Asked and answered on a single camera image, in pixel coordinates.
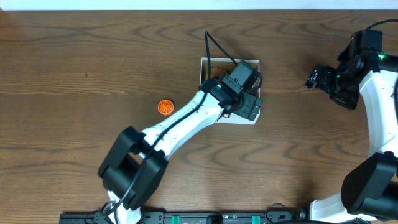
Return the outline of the brown plush toy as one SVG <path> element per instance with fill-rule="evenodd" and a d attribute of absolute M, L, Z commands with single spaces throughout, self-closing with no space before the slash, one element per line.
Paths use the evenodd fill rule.
<path fill-rule="evenodd" d="M 231 73 L 229 67 L 221 65 L 215 65 L 215 66 L 212 65 L 210 72 L 211 72 L 211 78 L 214 78 L 223 73 L 227 73 L 228 75 Z"/>

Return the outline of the orange lattice ball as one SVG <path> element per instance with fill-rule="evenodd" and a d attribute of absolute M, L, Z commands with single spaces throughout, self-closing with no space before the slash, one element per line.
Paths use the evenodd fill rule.
<path fill-rule="evenodd" d="M 169 99 L 161 100 L 157 105 L 157 109 L 161 115 L 169 116 L 174 112 L 174 103 Z"/>

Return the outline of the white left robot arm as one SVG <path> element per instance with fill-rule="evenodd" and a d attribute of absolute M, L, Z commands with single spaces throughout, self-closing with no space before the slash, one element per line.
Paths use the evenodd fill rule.
<path fill-rule="evenodd" d="M 123 130 L 98 169 L 110 202 L 103 210 L 113 223 L 138 223 L 141 207 L 158 188 L 172 154 L 224 115 L 255 123 L 262 105 L 259 82 L 205 81 L 194 97 L 152 127 Z"/>

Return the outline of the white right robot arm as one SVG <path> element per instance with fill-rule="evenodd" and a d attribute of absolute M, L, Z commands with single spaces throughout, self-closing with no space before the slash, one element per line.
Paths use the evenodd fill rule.
<path fill-rule="evenodd" d="M 362 99 L 369 129 L 368 158 L 345 177 L 339 193 L 310 204 L 309 220 L 397 219 L 397 56 L 367 51 L 340 59 L 338 68 L 317 65 L 305 86 L 351 110 Z"/>

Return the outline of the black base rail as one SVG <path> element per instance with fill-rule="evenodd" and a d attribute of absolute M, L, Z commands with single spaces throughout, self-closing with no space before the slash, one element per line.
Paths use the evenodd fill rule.
<path fill-rule="evenodd" d="M 299 211 L 281 205 L 264 212 L 166 212 L 161 210 L 122 211 L 107 215 L 101 210 L 92 212 L 64 212 L 59 224 L 269 224 L 269 223 L 310 223 L 306 210 Z"/>

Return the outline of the white cardboard box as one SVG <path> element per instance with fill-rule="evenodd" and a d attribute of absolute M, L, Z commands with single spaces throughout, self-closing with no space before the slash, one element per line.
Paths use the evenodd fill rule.
<path fill-rule="evenodd" d="M 245 60 L 248 64 L 253 66 L 256 70 L 260 71 L 260 61 L 259 60 Z M 232 72 L 235 69 L 235 64 L 228 58 L 211 58 L 211 66 L 215 65 L 221 65 L 221 66 L 226 66 L 229 67 L 230 71 Z M 207 58 L 202 57 L 201 58 L 201 70 L 200 70 L 200 84 L 204 82 L 205 79 L 207 79 L 207 74 L 208 74 L 208 64 L 207 64 Z M 216 123 L 223 123 L 223 124 L 248 124 L 248 125 L 254 125 L 256 121 L 258 120 L 261 112 L 258 112 L 256 117 L 254 118 L 254 121 L 250 121 L 246 118 L 242 118 L 234 113 L 231 113 L 229 116 L 223 115 L 220 117 Z"/>

